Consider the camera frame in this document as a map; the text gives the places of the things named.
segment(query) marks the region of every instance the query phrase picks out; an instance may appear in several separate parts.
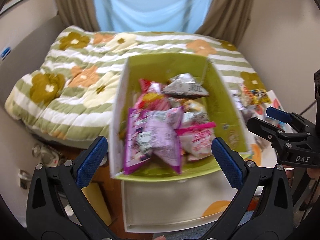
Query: orange flower pattern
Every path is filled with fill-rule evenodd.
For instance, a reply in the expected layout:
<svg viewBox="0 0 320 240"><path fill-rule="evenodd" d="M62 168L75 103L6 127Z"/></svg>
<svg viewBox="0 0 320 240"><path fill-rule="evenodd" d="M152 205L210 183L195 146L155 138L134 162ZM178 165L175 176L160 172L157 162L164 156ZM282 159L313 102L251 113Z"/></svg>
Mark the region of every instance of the orange flower pattern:
<svg viewBox="0 0 320 240"><path fill-rule="evenodd" d="M58 138L58 139L62 139L62 140L65 140L67 138L67 136L61 132L61 131L54 131L52 134L51 134L52 137L55 137L55 138Z"/></svg>
<svg viewBox="0 0 320 240"><path fill-rule="evenodd" d="M113 35L95 33L93 44L107 43L113 39Z"/></svg>
<svg viewBox="0 0 320 240"><path fill-rule="evenodd" d="M74 66L71 69L73 79L71 80L68 87L90 87L100 79L96 71L97 67L94 65L86 69L82 69L79 66Z"/></svg>
<svg viewBox="0 0 320 240"><path fill-rule="evenodd" d="M195 40L192 42L187 43L187 48L191 49L195 52L197 55L205 56L216 54L217 51L215 48L211 47L209 43L203 40Z"/></svg>

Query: blue curtain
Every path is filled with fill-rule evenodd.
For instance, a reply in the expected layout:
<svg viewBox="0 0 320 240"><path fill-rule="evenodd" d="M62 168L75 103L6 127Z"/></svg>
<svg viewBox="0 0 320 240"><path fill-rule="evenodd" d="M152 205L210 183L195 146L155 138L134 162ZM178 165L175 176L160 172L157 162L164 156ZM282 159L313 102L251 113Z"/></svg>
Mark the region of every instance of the blue curtain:
<svg viewBox="0 0 320 240"><path fill-rule="evenodd" d="M94 0L101 31L194 33L212 0Z"/></svg>

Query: snack bag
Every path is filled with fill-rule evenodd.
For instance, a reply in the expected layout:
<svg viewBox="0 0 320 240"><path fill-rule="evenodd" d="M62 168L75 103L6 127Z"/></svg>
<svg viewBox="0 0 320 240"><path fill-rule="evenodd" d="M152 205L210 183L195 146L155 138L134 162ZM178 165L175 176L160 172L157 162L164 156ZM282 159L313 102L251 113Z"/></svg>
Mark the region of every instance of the snack bag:
<svg viewBox="0 0 320 240"><path fill-rule="evenodd" d="M139 83L141 95L133 108L164 111L171 108L168 98L161 93L164 85L146 79L139 79Z"/></svg>
<svg viewBox="0 0 320 240"><path fill-rule="evenodd" d="M252 105L253 102L253 93L247 89L244 84L239 83L239 90L240 90L240 100L244 107Z"/></svg>
<svg viewBox="0 0 320 240"><path fill-rule="evenodd" d="M265 89L255 89L251 90L253 94L252 105L260 105L263 103L271 104L271 100L267 95L267 91Z"/></svg>
<svg viewBox="0 0 320 240"><path fill-rule="evenodd" d="M248 121L251 117L254 116L254 106L249 105L249 106L247 106L247 107L244 107L244 106L242 105L242 102L241 102L241 100L240 100L240 98L239 98L238 95L233 94L232 97L233 97L233 101L234 101L234 103L235 103L235 105L236 105L236 108L237 108L237 109L240 111L240 113L242 114L242 117L243 117L243 119L244 119L244 122L247 123L247 121Z"/></svg>
<svg viewBox="0 0 320 240"><path fill-rule="evenodd" d="M145 113L146 111L140 109L129 108L124 161L124 174L126 175L139 169L151 157L149 152L143 152L136 144L139 130L143 128L145 123Z"/></svg>
<svg viewBox="0 0 320 240"><path fill-rule="evenodd" d="M286 123L283 123L279 120L273 119L272 117L267 116L267 109L268 107L272 106L274 108L280 109L280 110L284 110L283 107L281 106L278 98L276 97L276 94L270 90L267 92L268 98L270 98L271 103L265 103L265 104L261 104L261 106L257 106L256 107L256 116L259 119L262 119L268 123L271 123L272 125L283 129L285 132L290 133L293 132L292 127Z"/></svg>
<svg viewBox="0 0 320 240"><path fill-rule="evenodd" d="M199 83L196 82L193 76L189 73L180 74L170 79L171 84L167 85L162 93L174 98L190 98L197 99L208 97L209 93Z"/></svg>
<svg viewBox="0 0 320 240"><path fill-rule="evenodd" d="M169 98L169 102L171 104L171 107L182 106L184 112L203 112L203 113L207 112L203 104L192 99Z"/></svg>
<svg viewBox="0 0 320 240"><path fill-rule="evenodd" d="M212 128L214 127L216 127L214 122L208 122L175 131L179 136L182 148L195 157L199 157L200 154L211 153L211 143L214 139Z"/></svg>
<svg viewBox="0 0 320 240"><path fill-rule="evenodd" d="M156 154L181 172L181 148L174 129L181 125L182 108L167 111L129 109L124 174L140 168Z"/></svg>
<svg viewBox="0 0 320 240"><path fill-rule="evenodd" d="M181 128L190 127L209 122L207 113L186 112L183 114Z"/></svg>

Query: striped comforter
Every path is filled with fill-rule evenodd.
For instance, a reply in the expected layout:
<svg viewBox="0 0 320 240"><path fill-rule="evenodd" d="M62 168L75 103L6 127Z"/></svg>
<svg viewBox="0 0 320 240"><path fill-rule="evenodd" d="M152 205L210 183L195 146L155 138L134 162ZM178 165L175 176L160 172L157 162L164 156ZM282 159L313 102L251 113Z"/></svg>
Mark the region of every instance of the striped comforter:
<svg viewBox="0 0 320 240"><path fill-rule="evenodd" d="M209 57L230 90L254 73L225 41L188 33L85 32L66 28L38 71L23 76L5 104L7 112L44 139L87 148L108 138L117 85L127 57L145 53L195 53Z"/></svg>

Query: pink snack bag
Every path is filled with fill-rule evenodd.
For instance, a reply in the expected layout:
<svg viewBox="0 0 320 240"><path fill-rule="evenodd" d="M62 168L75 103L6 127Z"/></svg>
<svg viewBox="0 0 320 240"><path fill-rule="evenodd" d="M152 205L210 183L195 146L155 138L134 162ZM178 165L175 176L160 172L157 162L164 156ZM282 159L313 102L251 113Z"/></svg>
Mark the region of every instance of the pink snack bag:
<svg viewBox="0 0 320 240"><path fill-rule="evenodd" d="M182 148L196 157L190 160L199 160L210 155L214 127L216 127L214 122L208 122L175 130Z"/></svg>
<svg viewBox="0 0 320 240"><path fill-rule="evenodd" d="M149 109L166 111L171 104L166 95L161 93L164 85L146 79L139 79L141 95L134 104L135 109Z"/></svg>
<svg viewBox="0 0 320 240"><path fill-rule="evenodd" d="M183 109L148 111L129 109L124 174L128 175L156 154L181 173L181 147L174 129L181 125Z"/></svg>

